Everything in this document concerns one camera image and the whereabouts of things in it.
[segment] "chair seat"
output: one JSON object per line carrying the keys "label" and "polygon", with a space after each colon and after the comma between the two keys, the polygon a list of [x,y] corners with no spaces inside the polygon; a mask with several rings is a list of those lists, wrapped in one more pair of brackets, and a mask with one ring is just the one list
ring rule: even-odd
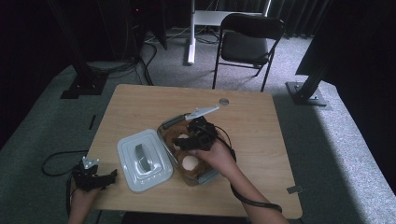
{"label": "chair seat", "polygon": [[266,64],[268,63],[267,41],[265,38],[227,33],[223,38],[221,58],[231,62]]}

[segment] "black chair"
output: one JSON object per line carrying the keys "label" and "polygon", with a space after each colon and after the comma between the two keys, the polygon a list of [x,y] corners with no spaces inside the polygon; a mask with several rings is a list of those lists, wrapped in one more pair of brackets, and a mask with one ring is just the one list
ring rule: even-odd
{"label": "black chair", "polygon": [[[215,75],[212,89],[216,87],[219,64],[254,68],[259,71],[267,65],[262,89],[271,68],[275,48],[284,34],[283,21],[264,16],[254,16],[232,13],[224,18],[220,25],[219,47],[216,58]],[[267,39],[273,39],[274,44],[268,49]],[[220,63],[219,57],[230,63]]]}

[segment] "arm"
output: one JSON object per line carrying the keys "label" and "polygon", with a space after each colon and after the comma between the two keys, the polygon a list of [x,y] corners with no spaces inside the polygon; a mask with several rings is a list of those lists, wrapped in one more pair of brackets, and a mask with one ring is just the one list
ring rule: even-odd
{"label": "arm", "polygon": [[93,202],[100,189],[84,191],[76,189],[72,195],[68,224],[83,224],[92,209]]}
{"label": "arm", "polygon": [[[219,140],[216,140],[209,151],[192,150],[191,153],[207,161],[214,169],[219,171],[243,197],[259,203],[269,203],[242,173],[228,148]],[[254,224],[288,223],[283,215],[274,209],[256,207],[246,203],[242,203],[242,205]]]}

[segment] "container lid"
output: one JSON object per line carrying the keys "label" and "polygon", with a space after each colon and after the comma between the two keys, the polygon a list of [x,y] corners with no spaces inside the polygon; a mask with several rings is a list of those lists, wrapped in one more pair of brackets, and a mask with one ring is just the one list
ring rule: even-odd
{"label": "container lid", "polygon": [[169,179],[172,163],[158,134],[151,129],[119,141],[120,163],[129,188],[141,192]]}

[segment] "wooden table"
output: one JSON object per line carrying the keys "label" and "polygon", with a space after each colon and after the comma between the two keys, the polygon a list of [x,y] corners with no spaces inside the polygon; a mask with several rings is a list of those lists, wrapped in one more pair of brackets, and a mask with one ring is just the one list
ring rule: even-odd
{"label": "wooden table", "polygon": [[[220,105],[226,98],[228,105]],[[173,87],[119,85],[107,107],[88,158],[99,158],[99,175],[118,169],[116,183],[102,191],[96,209],[245,217],[227,179],[189,187],[174,169],[172,177],[142,193],[132,192],[120,166],[117,143],[146,129],[157,130],[175,115],[195,107],[220,105],[205,118],[230,135],[237,163],[253,184],[272,203],[283,207],[287,218],[298,218],[302,208],[288,154],[280,131],[272,96],[265,92],[201,90]]]}

